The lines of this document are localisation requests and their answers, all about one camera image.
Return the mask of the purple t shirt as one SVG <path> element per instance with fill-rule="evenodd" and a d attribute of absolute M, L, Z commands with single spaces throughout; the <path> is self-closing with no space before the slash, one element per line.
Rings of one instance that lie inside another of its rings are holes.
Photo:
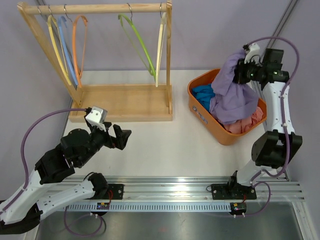
<path fill-rule="evenodd" d="M 231 54 L 211 83 L 215 96 L 210 100 L 209 112 L 223 125 L 250 117 L 258 106 L 259 97 L 248 84 L 233 82 L 238 60 L 245 57 L 244 49 Z"/>

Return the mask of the blue t shirt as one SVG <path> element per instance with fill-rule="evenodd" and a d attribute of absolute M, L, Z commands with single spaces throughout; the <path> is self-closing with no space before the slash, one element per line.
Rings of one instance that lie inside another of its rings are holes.
<path fill-rule="evenodd" d="M 216 96 L 212 89 L 212 85 L 209 83 L 206 85 L 193 87 L 191 89 L 191 93 L 195 99 L 209 112 L 211 99 Z"/>

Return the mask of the pink t shirt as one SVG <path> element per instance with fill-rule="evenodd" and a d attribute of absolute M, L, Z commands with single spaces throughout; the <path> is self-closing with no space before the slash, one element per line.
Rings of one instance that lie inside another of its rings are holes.
<path fill-rule="evenodd" d="M 232 134 L 243 134 L 253 128 L 264 117 L 262 109 L 257 106 L 255 112 L 244 119 L 237 120 L 231 124 L 224 124 L 224 128 Z"/>

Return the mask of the yellow hanger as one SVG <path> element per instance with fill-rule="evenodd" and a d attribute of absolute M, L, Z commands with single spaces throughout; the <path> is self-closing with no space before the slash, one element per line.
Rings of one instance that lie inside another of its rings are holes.
<path fill-rule="evenodd" d="M 72 86 L 73 84 L 71 83 L 71 80 L 69 77 L 66 56 L 64 52 L 64 47 L 62 45 L 62 39 L 59 32 L 58 22 L 56 18 L 53 16 L 50 5 L 48 5 L 47 8 L 49 10 L 49 16 L 47 17 L 46 24 L 47 24 L 51 44 L 54 50 L 54 54 L 57 58 L 59 67 L 62 71 L 64 78 L 66 79 L 67 84 L 69 86 Z"/>

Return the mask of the cream hanger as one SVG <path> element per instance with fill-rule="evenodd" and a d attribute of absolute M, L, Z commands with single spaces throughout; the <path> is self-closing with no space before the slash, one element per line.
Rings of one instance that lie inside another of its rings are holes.
<path fill-rule="evenodd" d="M 160 74 L 161 58 L 162 58 L 166 25 L 167 25 L 167 13 L 166 12 L 162 13 L 162 10 L 160 10 L 160 26 L 159 26 L 156 66 L 155 66 L 156 67 L 155 68 L 155 86 L 156 87 L 159 86 L 159 74 Z"/>

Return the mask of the green hanger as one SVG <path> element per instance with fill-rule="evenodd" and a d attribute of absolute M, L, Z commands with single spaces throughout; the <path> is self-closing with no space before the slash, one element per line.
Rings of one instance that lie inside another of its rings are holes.
<path fill-rule="evenodd" d="M 137 53 L 142 64 L 145 66 L 148 73 L 154 79 L 156 79 L 156 70 L 152 62 L 151 56 L 149 54 L 149 51 L 139 31 L 137 30 L 136 26 L 133 23 L 132 7 L 128 2 L 126 3 L 126 5 L 128 6 L 130 17 L 128 17 L 124 13 L 119 13 L 117 15 L 117 19 L 119 20 L 120 26 L 122 27 L 124 34 L 126 35 L 127 39 L 131 43 L 133 49 Z"/>

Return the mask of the orange tan hanger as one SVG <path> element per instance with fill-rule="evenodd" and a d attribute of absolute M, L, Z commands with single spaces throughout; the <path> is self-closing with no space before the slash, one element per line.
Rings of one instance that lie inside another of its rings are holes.
<path fill-rule="evenodd" d="M 83 47 L 81 53 L 81 61 L 79 62 L 79 44 L 78 44 L 78 23 L 82 22 L 84 26 L 84 37 L 83 37 Z M 88 19 L 85 15 L 79 14 L 75 17 L 74 21 L 72 22 L 72 29 L 71 29 L 71 56 L 72 59 L 67 60 L 68 70 L 71 73 L 71 77 L 74 81 L 74 84 L 78 88 L 82 88 L 82 77 L 84 72 L 84 62 L 85 62 L 85 53 L 86 53 L 86 43 L 87 43 L 87 34 L 88 34 Z"/>

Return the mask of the light blue hanger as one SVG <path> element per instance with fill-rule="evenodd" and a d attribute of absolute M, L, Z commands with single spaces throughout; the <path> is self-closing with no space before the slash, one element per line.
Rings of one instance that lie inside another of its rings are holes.
<path fill-rule="evenodd" d="M 64 49 L 64 54 L 65 54 L 65 58 L 66 58 L 66 64 L 67 64 L 67 60 L 72 59 L 72 54 L 71 54 L 71 50 L 69 49 L 69 46 L 67 44 L 67 40 L 71 40 L 71 35 L 69 33 L 68 30 L 68 25 L 67 25 L 67 20 L 64 16 L 60 16 L 57 19 L 57 25 L 58 25 L 58 30 L 60 33 L 60 37 L 61 37 L 61 43 Z M 69 74 L 69 79 L 72 83 L 72 86 L 76 87 L 74 80 L 71 77 L 71 73 L 69 71 L 69 67 L 67 66 L 67 70 L 68 70 L 68 74 Z"/>

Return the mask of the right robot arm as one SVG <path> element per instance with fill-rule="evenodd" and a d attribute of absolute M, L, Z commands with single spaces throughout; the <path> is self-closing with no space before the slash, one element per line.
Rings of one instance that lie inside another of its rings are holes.
<path fill-rule="evenodd" d="M 226 183 L 210 186 L 213 200 L 255 200 L 255 188 L 262 183 L 260 178 L 282 175 L 303 143 L 291 122 L 288 97 L 292 75 L 282 70 L 284 51 L 268 48 L 263 59 L 255 60 L 259 46 L 246 45 L 244 50 L 245 56 L 234 69 L 233 81 L 238 85 L 259 83 L 266 101 L 266 131 L 254 142 L 251 160 L 245 167 L 235 171 Z"/>

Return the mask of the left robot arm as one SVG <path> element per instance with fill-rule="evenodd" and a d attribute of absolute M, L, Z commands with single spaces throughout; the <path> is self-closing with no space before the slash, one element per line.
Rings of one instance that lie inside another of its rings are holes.
<path fill-rule="evenodd" d="M 1 235 L 26 233 L 37 227 L 54 212 L 80 200 L 113 198 L 113 190 L 102 173 L 94 172 L 80 184 L 56 194 L 46 195 L 49 189 L 61 183 L 82 168 L 102 147 L 123 150 L 131 130 L 113 125 L 115 136 L 108 130 L 91 127 L 90 132 L 77 128 L 61 138 L 60 143 L 47 151 L 35 164 L 26 188 L 17 200 L 12 197 L 0 205 Z"/>

